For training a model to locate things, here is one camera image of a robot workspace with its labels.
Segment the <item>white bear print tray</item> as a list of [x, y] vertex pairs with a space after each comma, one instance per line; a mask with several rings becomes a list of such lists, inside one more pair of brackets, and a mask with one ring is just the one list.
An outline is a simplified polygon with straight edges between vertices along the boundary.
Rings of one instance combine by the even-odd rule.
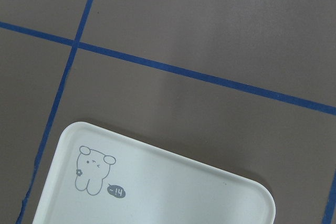
[[64, 129], [34, 223], [273, 223], [260, 183], [101, 127]]

